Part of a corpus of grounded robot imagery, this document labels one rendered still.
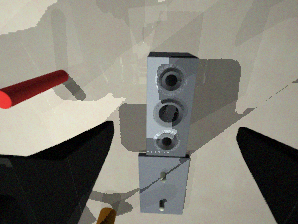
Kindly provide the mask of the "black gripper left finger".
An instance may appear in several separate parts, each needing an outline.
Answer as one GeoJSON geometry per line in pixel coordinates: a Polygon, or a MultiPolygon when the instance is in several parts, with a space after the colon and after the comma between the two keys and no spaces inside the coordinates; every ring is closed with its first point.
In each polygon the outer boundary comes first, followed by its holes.
{"type": "Polygon", "coordinates": [[[29,156],[0,154],[0,195],[28,224],[78,224],[110,150],[113,121],[29,156]]]}

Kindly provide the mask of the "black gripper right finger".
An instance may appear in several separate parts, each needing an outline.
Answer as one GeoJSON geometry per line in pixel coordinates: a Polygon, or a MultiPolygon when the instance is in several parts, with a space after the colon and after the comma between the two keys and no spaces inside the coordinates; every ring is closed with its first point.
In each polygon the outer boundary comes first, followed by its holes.
{"type": "Polygon", "coordinates": [[[298,149],[247,127],[236,140],[277,224],[298,224],[298,149]]]}

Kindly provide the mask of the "brown cylinder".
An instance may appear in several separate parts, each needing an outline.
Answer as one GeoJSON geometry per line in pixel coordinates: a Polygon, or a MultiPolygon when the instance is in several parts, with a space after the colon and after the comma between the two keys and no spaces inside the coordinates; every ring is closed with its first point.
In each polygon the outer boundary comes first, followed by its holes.
{"type": "Polygon", "coordinates": [[[116,211],[112,208],[103,208],[100,211],[96,224],[114,224],[116,211]]]}

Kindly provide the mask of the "red peg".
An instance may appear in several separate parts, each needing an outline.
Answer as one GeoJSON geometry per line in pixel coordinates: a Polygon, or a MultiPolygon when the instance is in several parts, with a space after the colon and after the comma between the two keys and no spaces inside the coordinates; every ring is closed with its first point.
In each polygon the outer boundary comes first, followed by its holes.
{"type": "Polygon", "coordinates": [[[0,89],[0,108],[8,109],[68,80],[64,70],[54,71],[0,89]]]}

